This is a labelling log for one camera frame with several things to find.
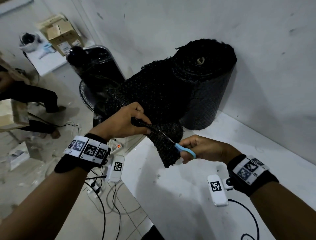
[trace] black item in basket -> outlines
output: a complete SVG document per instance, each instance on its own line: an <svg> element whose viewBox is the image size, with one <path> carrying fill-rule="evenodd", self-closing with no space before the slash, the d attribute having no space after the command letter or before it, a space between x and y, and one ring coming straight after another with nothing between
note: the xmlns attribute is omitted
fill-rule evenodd
<svg viewBox="0 0 316 240"><path fill-rule="evenodd" d="M233 48L216 40L201 39L180 47L171 58L154 61L121 84L106 102L95 106L95 117L104 121L121 106L137 101L151 120L149 139L156 146L165 167L180 157L174 144L179 142L183 129L203 129L214 120L236 63ZM133 120L136 126L144 122Z"/></svg>

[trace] person's left hand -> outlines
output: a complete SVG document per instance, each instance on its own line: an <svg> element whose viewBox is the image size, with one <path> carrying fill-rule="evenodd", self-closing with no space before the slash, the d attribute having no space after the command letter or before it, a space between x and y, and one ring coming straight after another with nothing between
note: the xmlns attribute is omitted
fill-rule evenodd
<svg viewBox="0 0 316 240"><path fill-rule="evenodd" d="M91 129L89 133L98 135L107 141L114 137L128 137L136 134L150 133L150 129L146 127L136 127L132 125L132 117L151 124L149 118L144 115L142 106L139 105L138 102L134 102L122 107L117 113Z"/></svg>

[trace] black wristband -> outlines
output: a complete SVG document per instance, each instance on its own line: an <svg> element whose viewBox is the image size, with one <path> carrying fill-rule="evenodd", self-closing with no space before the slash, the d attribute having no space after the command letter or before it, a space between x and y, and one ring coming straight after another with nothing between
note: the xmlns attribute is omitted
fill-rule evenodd
<svg viewBox="0 0 316 240"><path fill-rule="evenodd" d="M107 141L104 140L102 137L99 137L92 133L86 134L85 137L107 144ZM65 154L57 163L54 171L56 173L65 173L65 172L73 170L75 167L80 167L86 172L90 172L92 168L97 167L97 166L99 166L99 164L90 162L87 160L83 160L78 157L71 156L69 154Z"/></svg>
<svg viewBox="0 0 316 240"><path fill-rule="evenodd" d="M247 184L242 178L233 172L234 168L245 158L246 155L239 155L227 164L230 180L235 190L240 191L250 197L256 190L268 182L279 182L279 180L272 173L266 170L260 176L258 176L251 185Z"/></svg>

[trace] scissors blade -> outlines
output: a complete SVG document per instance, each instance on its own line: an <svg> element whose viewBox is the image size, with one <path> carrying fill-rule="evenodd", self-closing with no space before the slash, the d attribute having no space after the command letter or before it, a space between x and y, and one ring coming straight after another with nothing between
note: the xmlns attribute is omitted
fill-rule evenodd
<svg viewBox="0 0 316 240"><path fill-rule="evenodd" d="M170 141L172 141L166 134L164 134L163 132L161 132L163 135L165 135L166 136L166 138L168 138Z"/></svg>

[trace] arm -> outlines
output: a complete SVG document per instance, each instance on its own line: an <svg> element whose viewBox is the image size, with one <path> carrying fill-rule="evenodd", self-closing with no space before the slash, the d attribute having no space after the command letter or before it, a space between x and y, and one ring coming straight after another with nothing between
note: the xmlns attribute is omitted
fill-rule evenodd
<svg viewBox="0 0 316 240"><path fill-rule="evenodd" d="M121 108L116 114L90 130L109 141L113 137L147 134L149 130L135 127L131 117L150 120L138 103ZM0 225L0 238L8 240L55 239L72 209L87 177L82 168L66 173L53 172Z"/></svg>
<svg viewBox="0 0 316 240"><path fill-rule="evenodd" d="M197 158L225 164L241 154L227 143L198 135L186 138L179 144L191 148ZM181 156L184 164L192 160L188 152L181 152ZM250 199L277 240L316 239L316 212L281 184L269 182L255 191Z"/></svg>

